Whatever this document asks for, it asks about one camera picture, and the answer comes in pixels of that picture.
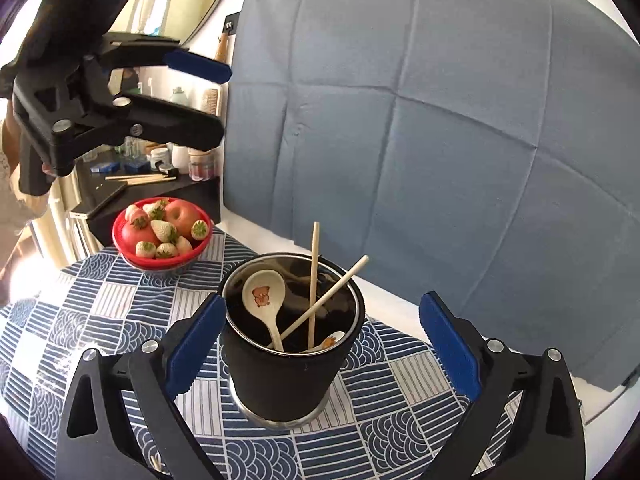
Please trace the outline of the cream capybara ceramic spoon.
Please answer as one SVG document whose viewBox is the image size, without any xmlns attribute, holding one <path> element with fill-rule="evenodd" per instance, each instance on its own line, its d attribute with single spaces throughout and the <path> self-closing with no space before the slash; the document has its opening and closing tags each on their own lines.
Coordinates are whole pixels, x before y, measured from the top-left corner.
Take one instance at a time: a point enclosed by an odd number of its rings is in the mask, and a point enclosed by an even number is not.
<svg viewBox="0 0 640 480">
<path fill-rule="evenodd" d="M 273 270 L 260 270 L 250 275 L 242 289 L 243 306 L 250 315 L 262 321 L 269 332 L 273 348 L 283 351 L 277 316 L 285 298 L 285 282 Z"/>
</svg>

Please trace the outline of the cream cartoon ceramic spoon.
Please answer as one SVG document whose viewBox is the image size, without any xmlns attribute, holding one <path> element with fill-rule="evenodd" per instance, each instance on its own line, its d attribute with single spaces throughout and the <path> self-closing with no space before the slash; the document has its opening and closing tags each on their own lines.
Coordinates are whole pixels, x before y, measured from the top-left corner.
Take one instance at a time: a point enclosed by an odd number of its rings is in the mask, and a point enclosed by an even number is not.
<svg viewBox="0 0 640 480">
<path fill-rule="evenodd" d="M 333 334 L 326 336 L 326 338 L 324 338 L 320 344 L 317 344 L 316 346 L 305 350 L 305 353 L 309 353 L 309 352 L 316 352 L 316 351 L 321 351 L 321 350 L 326 350 L 329 349 L 331 347 L 334 346 L 334 344 L 337 344 L 343 337 L 345 336 L 345 333 L 342 332 L 341 330 L 337 330 L 336 332 L 334 332 Z"/>
</svg>

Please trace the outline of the black side shelf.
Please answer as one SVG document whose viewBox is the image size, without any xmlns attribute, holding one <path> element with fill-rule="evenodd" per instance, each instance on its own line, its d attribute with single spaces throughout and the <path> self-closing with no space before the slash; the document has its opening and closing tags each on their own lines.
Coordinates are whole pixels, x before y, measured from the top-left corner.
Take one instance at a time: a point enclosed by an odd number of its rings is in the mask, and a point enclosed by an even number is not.
<svg viewBox="0 0 640 480">
<path fill-rule="evenodd" d="M 88 232 L 102 246 L 111 246 L 112 226 L 121 211 L 132 203 L 153 197 L 180 198 L 203 209 L 215 223 L 221 220 L 220 179 L 194 182 L 188 176 L 176 180 L 127 185 L 113 194 L 114 180 L 106 180 L 106 174 L 95 174 L 93 166 L 101 162 L 119 162 L 114 176 L 124 173 L 124 164 L 113 151 L 103 152 L 95 160 L 85 162 L 79 159 L 75 166 L 79 188 L 79 205 L 70 211 L 70 218 L 85 222 Z"/>
</svg>

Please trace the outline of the small pink jar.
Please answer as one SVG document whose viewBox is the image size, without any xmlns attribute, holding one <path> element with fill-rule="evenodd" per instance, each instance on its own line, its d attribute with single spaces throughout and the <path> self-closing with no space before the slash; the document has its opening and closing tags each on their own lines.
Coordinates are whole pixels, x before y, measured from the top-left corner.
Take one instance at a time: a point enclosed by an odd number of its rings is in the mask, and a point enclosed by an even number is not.
<svg viewBox="0 0 640 480">
<path fill-rule="evenodd" d="M 188 149 L 189 177 L 194 182 L 208 181 L 216 177 L 216 156 L 214 151 L 202 152 Z"/>
</svg>

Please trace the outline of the red apple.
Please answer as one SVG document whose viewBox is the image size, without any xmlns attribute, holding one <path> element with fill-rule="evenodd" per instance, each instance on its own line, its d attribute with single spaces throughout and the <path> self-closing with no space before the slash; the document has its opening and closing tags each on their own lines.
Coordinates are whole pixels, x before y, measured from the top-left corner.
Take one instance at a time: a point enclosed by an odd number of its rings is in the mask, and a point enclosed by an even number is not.
<svg viewBox="0 0 640 480">
<path fill-rule="evenodd" d="M 165 207 L 165 220 L 176 227 L 180 236 L 190 237 L 194 222 L 200 219 L 198 210 L 186 200 L 172 200 Z"/>
</svg>

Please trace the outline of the red fruit bowl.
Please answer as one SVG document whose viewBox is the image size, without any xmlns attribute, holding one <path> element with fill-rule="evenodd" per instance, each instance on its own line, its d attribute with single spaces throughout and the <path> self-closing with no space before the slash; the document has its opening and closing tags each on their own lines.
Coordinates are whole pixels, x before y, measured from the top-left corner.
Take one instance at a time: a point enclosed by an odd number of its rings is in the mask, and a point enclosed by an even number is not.
<svg viewBox="0 0 640 480">
<path fill-rule="evenodd" d="M 194 222 L 190 237 L 180 236 L 176 227 L 165 220 L 165 207 L 172 200 L 180 198 L 139 200 L 116 217 L 112 239 L 126 263 L 144 272 L 169 271 L 182 268 L 204 254 L 213 235 L 213 220 L 189 202 L 201 219 Z"/>
</svg>

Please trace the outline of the blue white patterned tablecloth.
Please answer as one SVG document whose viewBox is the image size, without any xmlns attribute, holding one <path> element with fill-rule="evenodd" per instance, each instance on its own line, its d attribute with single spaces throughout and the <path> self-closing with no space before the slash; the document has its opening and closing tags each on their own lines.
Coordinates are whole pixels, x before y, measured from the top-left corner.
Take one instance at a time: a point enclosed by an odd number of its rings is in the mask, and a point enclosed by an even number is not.
<svg viewBox="0 0 640 480">
<path fill-rule="evenodd" d="M 80 352 L 126 353 L 162 336 L 251 258 L 250 248 L 216 231 L 186 272 L 154 278 L 107 249 L 3 306 L 1 406 L 32 463 L 50 479 L 125 478 L 126 455 L 113 442 L 58 445 Z M 337 370 L 288 375 L 276 394 L 278 418 L 251 411 L 236 391 L 247 362 L 247 348 L 225 328 L 175 400 L 229 479 L 414 479 L 469 404 L 429 344 L 373 320 Z"/>
</svg>

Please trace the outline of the wooden chopstick leaning in cup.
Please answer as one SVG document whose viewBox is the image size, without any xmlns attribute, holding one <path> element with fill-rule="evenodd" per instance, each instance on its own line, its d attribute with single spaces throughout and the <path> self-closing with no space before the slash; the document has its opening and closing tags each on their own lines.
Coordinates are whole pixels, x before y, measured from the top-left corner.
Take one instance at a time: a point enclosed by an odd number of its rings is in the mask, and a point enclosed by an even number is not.
<svg viewBox="0 0 640 480">
<path fill-rule="evenodd" d="M 345 286 L 358 272 L 360 272 L 369 262 L 369 256 L 363 255 L 323 296 L 321 296 L 308 310 L 302 314 L 291 326 L 280 333 L 280 338 L 285 340 L 294 330 L 297 330 L 303 322 L 316 314 L 343 286 Z"/>
</svg>

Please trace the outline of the black utensil holder cup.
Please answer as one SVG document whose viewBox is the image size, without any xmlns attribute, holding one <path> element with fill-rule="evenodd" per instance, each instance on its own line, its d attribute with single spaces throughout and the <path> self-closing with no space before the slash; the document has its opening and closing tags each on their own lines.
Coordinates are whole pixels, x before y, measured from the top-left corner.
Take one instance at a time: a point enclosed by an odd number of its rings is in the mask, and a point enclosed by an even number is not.
<svg viewBox="0 0 640 480">
<path fill-rule="evenodd" d="M 322 411 L 366 318 L 362 293 L 349 281 L 314 315 L 314 345 L 341 330 L 345 336 L 337 344 L 305 353 L 308 324 L 303 323 L 285 338 L 282 352 L 274 350 L 265 324 L 243 306 L 243 285 L 260 270 L 280 273 L 286 292 L 277 326 L 283 333 L 309 307 L 310 264 L 309 256 L 294 252 L 255 256 L 230 266 L 218 288 L 227 307 L 220 344 L 229 390 L 241 413 L 262 427 L 300 426 Z"/>
</svg>

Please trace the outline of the wooden chopstick upright in cup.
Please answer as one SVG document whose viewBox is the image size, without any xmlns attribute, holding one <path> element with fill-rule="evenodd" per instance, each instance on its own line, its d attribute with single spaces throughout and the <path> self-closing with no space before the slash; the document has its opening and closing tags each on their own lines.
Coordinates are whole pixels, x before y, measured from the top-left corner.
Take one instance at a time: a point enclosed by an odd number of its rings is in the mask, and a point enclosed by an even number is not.
<svg viewBox="0 0 640 480">
<path fill-rule="evenodd" d="M 309 307 L 311 308 L 317 301 L 317 285 L 318 285 L 318 259 L 320 248 L 320 222 L 315 221 L 312 226 L 311 237 L 311 264 L 310 264 L 310 287 L 309 287 Z M 316 318 L 312 314 L 308 318 L 308 337 L 307 337 L 307 349 L 314 348 L 314 326 L 316 325 Z"/>
</svg>

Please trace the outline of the grey-blue backdrop cloth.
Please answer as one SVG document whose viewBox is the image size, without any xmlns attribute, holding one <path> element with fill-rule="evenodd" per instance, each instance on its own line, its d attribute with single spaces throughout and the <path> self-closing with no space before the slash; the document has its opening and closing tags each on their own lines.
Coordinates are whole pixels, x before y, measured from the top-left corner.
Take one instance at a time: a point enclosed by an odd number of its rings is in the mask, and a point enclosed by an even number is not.
<svg viewBox="0 0 640 480">
<path fill-rule="evenodd" d="M 639 363 L 639 47 L 586 0 L 244 0 L 228 209 L 603 389 Z"/>
</svg>

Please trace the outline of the wooden handled hanging tool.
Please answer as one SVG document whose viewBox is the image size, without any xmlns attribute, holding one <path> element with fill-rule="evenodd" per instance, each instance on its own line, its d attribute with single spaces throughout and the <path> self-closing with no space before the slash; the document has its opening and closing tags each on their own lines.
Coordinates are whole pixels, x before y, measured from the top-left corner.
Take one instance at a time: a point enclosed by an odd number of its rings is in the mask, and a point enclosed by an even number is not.
<svg viewBox="0 0 640 480">
<path fill-rule="evenodd" d="M 215 54 L 215 60 L 227 63 L 229 58 L 229 50 L 231 46 L 231 38 L 236 34 L 240 19 L 239 12 L 227 15 L 222 26 L 222 34 L 220 35 L 218 48 Z"/>
</svg>

